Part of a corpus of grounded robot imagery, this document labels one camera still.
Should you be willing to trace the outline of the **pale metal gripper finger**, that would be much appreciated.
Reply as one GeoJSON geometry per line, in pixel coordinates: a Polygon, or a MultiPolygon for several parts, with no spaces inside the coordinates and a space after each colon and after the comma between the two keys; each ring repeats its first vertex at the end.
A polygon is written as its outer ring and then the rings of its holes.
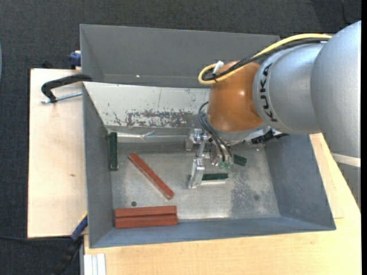
{"type": "Polygon", "coordinates": [[[185,139],[185,150],[191,151],[196,144],[201,144],[206,138],[207,133],[203,129],[195,128],[189,132],[185,139]]]}
{"type": "Polygon", "coordinates": [[[197,188],[202,183],[205,166],[202,159],[193,159],[192,171],[188,180],[188,188],[197,188]]]}

